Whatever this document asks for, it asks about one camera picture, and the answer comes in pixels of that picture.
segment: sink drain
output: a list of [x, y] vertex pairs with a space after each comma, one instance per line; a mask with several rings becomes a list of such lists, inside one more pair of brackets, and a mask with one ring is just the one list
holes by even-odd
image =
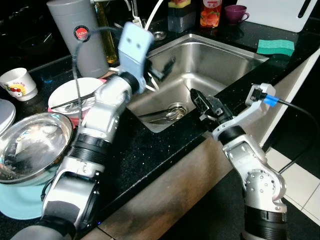
[[181, 102], [170, 104], [167, 109], [171, 109], [170, 113], [175, 113], [174, 120], [179, 120], [188, 113], [187, 106]]

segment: white bowl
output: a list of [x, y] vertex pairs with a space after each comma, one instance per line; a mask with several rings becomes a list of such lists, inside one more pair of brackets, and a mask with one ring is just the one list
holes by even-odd
[[[88, 95], [94, 92], [97, 88], [99, 88], [103, 81], [93, 77], [82, 77], [78, 78], [80, 96]], [[68, 81], [61, 86], [59, 86], [54, 92], [51, 94], [48, 100], [48, 107], [51, 109], [52, 107], [58, 106], [60, 104], [64, 104], [66, 102], [75, 100], [78, 98], [77, 94], [77, 85], [76, 80]], [[84, 101], [82, 105], [82, 114], [85, 115], [86, 112], [93, 106], [95, 103], [95, 98], [91, 97]], [[51, 109], [51, 111], [56, 113], [62, 113], [69, 118], [78, 118], [78, 108], [73, 107], [71, 110], [66, 109], [67, 105], [57, 107]]]

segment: chopsticks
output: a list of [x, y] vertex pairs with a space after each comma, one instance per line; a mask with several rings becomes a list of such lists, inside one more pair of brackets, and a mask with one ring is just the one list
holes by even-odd
[[[81, 100], [85, 100], [85, 99], [92, 98], [92, 97], [94, 97], [94, 96], [95, 96], [95, 92], [92, 92], [92, 93], [89, 93], [89, 94], [87, 94], [87, 95], [82, 96], [80, 99], [81, 99]], [[64, 105], [76, 103], [77, 101], [78, 101], [78, 99], [74, 99], [74, 100], [71, 100], [71, 101], [62, 103], [62, 104], [60, 104], [60, 105], [57, 105], [57, 106], [53, 106], [53, 107], [51, 107], [51, 109], [60, 108], [60, 107], [62, 107], [62, 106], [64, 106]]]

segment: red logo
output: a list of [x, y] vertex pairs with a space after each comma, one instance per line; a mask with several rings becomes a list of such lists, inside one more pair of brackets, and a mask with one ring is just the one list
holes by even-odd
[[86, 26], [77, 26], [74, 30], [73, 30], [73, 34], [75, 36], [76, 39], [83, 41], [83, 42], [87, 42], [90, 38], [89, 35], [89, 29]]

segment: speckled black countertop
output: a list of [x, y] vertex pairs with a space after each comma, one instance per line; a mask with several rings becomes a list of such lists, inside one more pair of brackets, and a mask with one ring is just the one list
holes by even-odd
[[[240, 26], [221, 25], [216, 29], [194, 29], [183, 34], [169, 33], [167, 38], [156, 42], [154, 48], [168, 43], [181, 35], [194, 33], [238, 48], [256, 52], [259, 39], [286, 39], [294, 42], [291, 57], [269, 55], [269, 60], [221, 91], [221, 99], [236, 115], [244, 108], [251, 84], [275, 85], [298, 65], [311, 56], [320, 46], [320, 23], [312, 23], [300, 33], [243, 22]], [[27, 102], [19, 102], [0, 89], [2, 99], [10, 100], [17, 110], [16, 121], [35, 113], [46, 112], [50, 94], [61, 84], [72, 80], [69, 56], [30, 71], [38, 87], [38, 95]], [[129, 110], [120, 118], [105, 172], [104, 192], [99, 219], [102, 221], [129, 201], [155, 178], [179, 161], [200, 144], [205, 131], [196, 110], [160, 133], [148, 130]], [[0, 213], [0, 239], [10, 239], [17, 231], [37, 220], [13, 220]]]

